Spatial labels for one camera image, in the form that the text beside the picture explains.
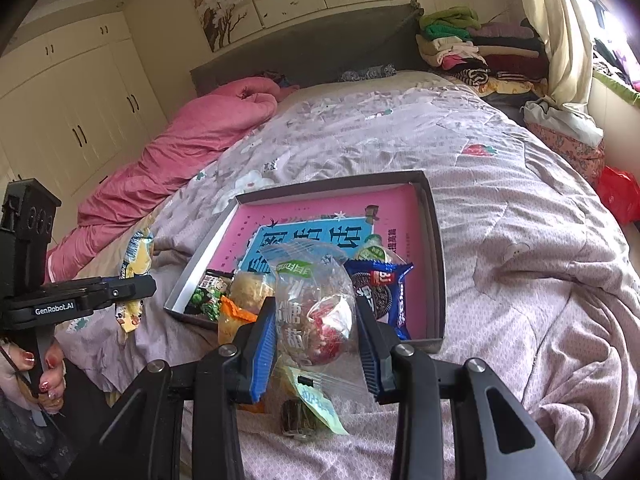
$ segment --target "folded clothes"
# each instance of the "folded clothes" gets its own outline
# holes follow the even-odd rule
[[[457,72],[460,72],[461,70],[466,70],[469,68],[482,68],[485,70],[489,70],[489,67],[487,66],[487,64],[483,61],[483,60],[479,60],[479,59],[463,59],[462,61],[464,61],[464,63],[462,64],[457,64],[456,66],[452,67],[449,71],[452,74],[455,74]]]
[[[463,58],[476,58],[484,62],[484,59],[478,55],[478,47],[474,46],[470,41],[467,41],[466,43],[454,41],[451,43],[450,40],[451,38],[441,38],[440,40],[426,41],[420,35],[416,35],[415,37],[420,57],[433,67],[439,67],[445,56],[448,56],[449,54],[457,54]],[[427,54],[427,52],[434,51],[436,51],[434,56],[429,56]]]
[[[470,40],[471,35],[464,29],[459,27],[451,27],[450,25],[427,25],[427,27],[421,27],[422,35],[427,40],[437,40],[438,38],[447,38],[450,36],[456,36],[463,40]]]
[[[545,56],[538,58],[522,56],[486,56],[484,58],[492,73],[510,72],[522,74],[529,81],[547,78],[549,62]]]
[[[540,83],[541,81],[546,81],[545,78],[532,79],[523,74],[516,74],[514,72],[494,72],[494,76],[496,79],[499,79],[500,81],[516,81],[516,82],[530,81],[532,83]]]
[[[532,40],[521,40],[520,38],[473,38],[474,45],[477,46],[510,46],[512,48],[522,48],[524,50],[535,50],[540,54],[545,53],[545,44],[538,38]]]
[[[470,86],[480,86],[488,83],[489,70],[487,68],[465,68],[458,72],[456,77]]]
[[[524,48],[514,48],[512,46],[481,45],[478,49],[480,56],[540,57],[540,53],[535,50],[525,50]]]
[[[467,27],[466,31],[474,38],[535,38],[533,30],[516,23],[485,23],[480,29]]]
[[[429,25],[449,25],[451,27],[480,28],[478,14],[469,7],[451,7],[450,9],[440,10],[433,14],[427,14],[420,18],[420,28],[424,29]]]
[[[437,56],[440,51],[447,50],[454,44],[464,43],[456,36],[447,36],[445,38],[436,38],[436,40],[428,41],[420,34],[415,35],[415,42],[418,44],[418,50],[420,50],[421,56]]]
[[[445,56],[444,59],[442,60],[442,69],[451,70],[456,65],[459,65],[464,62],[465,61],[457,54],[449,54],[448,56]]]

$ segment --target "red plastic bag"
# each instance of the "red plastic bag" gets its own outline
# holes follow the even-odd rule
[[[640,220],[640,186],[631,173],[605,166],[596,192],[620,225]]]

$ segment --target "white wardrobe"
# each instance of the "white wardrobe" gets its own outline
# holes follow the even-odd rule
[[[78,204],[165,124],[121,12],[52,30],[0,57],[0,194],[37,178],[62,200],[60,241]]]

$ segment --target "pink comforter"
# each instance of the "pink comforter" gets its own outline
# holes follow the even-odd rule
[[[250,77],[190,101],[140,159],[113,173],[78,208],[78,227],[47,254],[47,280],[71,280],[94,256],[254,128],[273,117],[281,89]]]

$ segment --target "human hand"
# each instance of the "human hand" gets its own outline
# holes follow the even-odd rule
[[[31,370],[35,364],[34,355],[25,352],[13,343],[3,343],[2,348],[12,359],[18,370]],[[5,396],[18,406],[30,410],[34,404],[40,404],[47,413],[59,412],[63,405],[65,391],[64,354],[56,341],[45,354],[47,370],[40,378],[41,394],[35,399],[26,384],[15,375],[13,367],[0,355],[0,389]]]

